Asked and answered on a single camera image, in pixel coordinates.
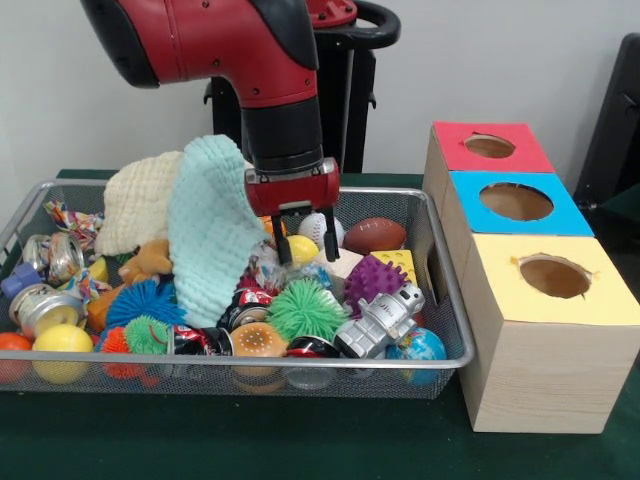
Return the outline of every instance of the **toy robot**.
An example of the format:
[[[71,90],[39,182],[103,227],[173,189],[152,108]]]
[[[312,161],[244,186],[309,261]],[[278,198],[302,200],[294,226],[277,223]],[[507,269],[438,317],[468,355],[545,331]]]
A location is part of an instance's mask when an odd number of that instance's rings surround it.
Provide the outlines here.
[[[424,306],[424,295],[406,283],[393,295],[379,293],[370,304],[364,299],[358,304],[362,318],[342,325],[334,343],[347,357],[378,358],[416,327],[412,317]]]

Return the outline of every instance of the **metal mesh basket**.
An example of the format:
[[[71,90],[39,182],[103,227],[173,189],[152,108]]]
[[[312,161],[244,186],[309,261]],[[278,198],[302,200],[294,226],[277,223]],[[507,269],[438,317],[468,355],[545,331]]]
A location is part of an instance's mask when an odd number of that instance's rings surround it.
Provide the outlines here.
[[[19,263],[34,233],[53,233],[42,208],[52,199],[71,210],[104,208],[105,181],[56,180],[34,187],[5,230],[0,276]],[[0,350],[0,390],[162,393],[206,395],[289,395],[320,397],[435,398],[474,355],[459,287],[435,205],[418,190],[342,188],[336,216],[346,229],[374,216],[404,225],[418,284],[427,299],[426,327],[443,341],[443,361],[152,356]],[[288,219],[295,231],[299,219]],[[117,263],[108,260],[110,279]],[[8,300],[0,296],[0,331],[15,331]]]

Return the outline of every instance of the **red robot arm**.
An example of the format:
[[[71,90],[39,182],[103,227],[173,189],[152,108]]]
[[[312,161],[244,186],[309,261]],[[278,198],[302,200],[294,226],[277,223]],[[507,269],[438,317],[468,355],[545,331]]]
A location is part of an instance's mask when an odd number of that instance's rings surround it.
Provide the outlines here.
[[[317,51],[304,0],[81,0],[112,62],[133,86],[223,76],[242,108],[258,215],[321,211],[337,256],[339,172],[322,152]],[[289,247],[276,233],[281,261]]]

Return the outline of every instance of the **mint green washcloth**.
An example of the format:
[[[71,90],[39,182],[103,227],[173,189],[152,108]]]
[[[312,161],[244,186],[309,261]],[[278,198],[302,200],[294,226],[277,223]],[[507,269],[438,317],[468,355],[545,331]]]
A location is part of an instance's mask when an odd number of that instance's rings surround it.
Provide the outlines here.
[[[244,159],[224,135],[193,140],[169,200],[169,248],[187,324],[214,327],[231,303],[251,247],[267,238],[244,190]]]

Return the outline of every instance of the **white wall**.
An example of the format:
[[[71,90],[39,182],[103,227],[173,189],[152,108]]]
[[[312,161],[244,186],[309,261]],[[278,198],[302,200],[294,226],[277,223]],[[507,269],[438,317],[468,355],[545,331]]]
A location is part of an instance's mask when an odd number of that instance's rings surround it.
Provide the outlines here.
[[[421,173],[437,119],[524,121],[573,186],[640,2],[378,1],[403,32],[378,52],[366,171]],[[119,168],[208,132],[203,88],[131,88],[76,0],[0,0],[0,225],[60,168]]]

